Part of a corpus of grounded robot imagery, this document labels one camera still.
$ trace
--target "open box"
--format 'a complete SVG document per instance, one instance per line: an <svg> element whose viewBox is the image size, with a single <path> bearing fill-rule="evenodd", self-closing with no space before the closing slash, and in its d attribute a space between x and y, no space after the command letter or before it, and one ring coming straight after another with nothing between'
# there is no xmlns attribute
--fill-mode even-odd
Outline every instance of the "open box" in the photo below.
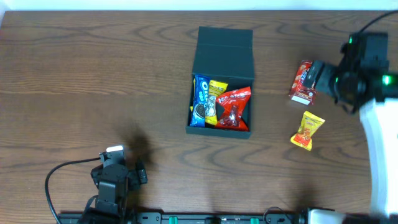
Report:
<svg viewBox="0 0 398 224"><path fill-rule="evenodd" d="M199 27L197 50L192 69L192 87L190 104L187 106L188 120L185 130L187 134L221 136L248 139L251 135L251 115L254 83L254 62L252 52L252 30ZM189 126L193 103L193 79L196 74L208 76L212 80L228 83L226 91L251 87L252 95L243 111L242 119L249 131L215 129L207 124L204 128ZM216 105L219 119L224 109Z"/></svg>

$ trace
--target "oreo package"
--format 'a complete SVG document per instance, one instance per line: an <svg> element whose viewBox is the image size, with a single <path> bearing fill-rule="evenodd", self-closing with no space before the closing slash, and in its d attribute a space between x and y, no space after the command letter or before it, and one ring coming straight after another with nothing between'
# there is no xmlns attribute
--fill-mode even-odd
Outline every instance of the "oreo package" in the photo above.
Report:
<svg viewBox="0 0 398 224"><path fill-rule="evenodd" d="M193 110L190 126L205 127L209 82L210 79L208 77L204 75L195 75L193 81Z"/></svg>

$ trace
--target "snack wrapper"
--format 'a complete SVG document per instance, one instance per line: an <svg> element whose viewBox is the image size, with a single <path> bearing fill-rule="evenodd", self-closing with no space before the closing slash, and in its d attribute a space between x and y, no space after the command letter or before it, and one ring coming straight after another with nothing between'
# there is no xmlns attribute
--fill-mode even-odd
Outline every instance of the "snack wrapper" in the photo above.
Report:
<svg viewBox="0 0 398 224"><path fill-rule="evenodd" d="M311 60L303 60L297 70L292 89L289 93L290 99L303 103L305 105L313 105L317 91L314 88L307 88L303 85L305 77L312 66Z"/></svg>
<svg viewBox="0 0 398 224"><path fill-rule="evenodd" d="M204 75L195 75L193 93L193 111L190 126L204 127L206 102L210 79Z"/></svg>
<svg viewBox="0 0 398 224"><path fill-rule="evenodd" d="M240 90L229 91L217 97L217 103L224 108L224 113L217 122L216 128L249 131L242 120L242 114L250 96L251 89L249 86Z"/></svg>
<svg viewBox="0 0 398 224"><path fill-rule="evenodd" d="M324 119L311 114L310 112L304 112L301 125L298 128L297 134L294 134L290 141L304 149L311 151L312 139L311 136L318 130L318 128L325 122Z"/></svg>
<svg viewBox="0 0 398 224"><path fill-rule="evenodd" d="M206 102L206 123L216 125L216 99L217 96L223 94L228 86L227 83L218 82L215 80L210 81L209 95Z"/></svg>

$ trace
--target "wood grain surface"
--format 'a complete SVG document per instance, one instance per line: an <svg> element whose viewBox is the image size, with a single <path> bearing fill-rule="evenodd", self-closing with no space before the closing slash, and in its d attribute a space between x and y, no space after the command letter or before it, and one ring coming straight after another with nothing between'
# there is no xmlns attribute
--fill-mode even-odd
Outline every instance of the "wood grain surface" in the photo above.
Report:
<svg viewBox="0 0 398 224"><path fill-rule="evenodd" d="M165 212L262 213L308 205L367 212L371 176L358 115L329 97L287 96L303 59L338 63L350 32L381 12L6 12L0 30L0 223L55 223L44 180L59 163L126 144L149 182L129 205ZM398 67L398 18L389 36ZM254 31L249 140L185 134L198 27ZM303 112L326 123L308 152L290 143ZM97 193L90 170L50 179L55 209L82 211Z"/></svg>

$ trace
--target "black box lid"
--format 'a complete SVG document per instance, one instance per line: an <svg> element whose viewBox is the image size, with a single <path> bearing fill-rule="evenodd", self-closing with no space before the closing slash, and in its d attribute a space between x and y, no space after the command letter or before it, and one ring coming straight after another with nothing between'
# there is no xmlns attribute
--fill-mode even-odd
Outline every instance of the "black box lid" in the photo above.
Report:
<svg viewBox="0 0 398 224"><path fill-rule="evenodd" d="M193 74L254 79L253 30L199 27Z"/></svg>

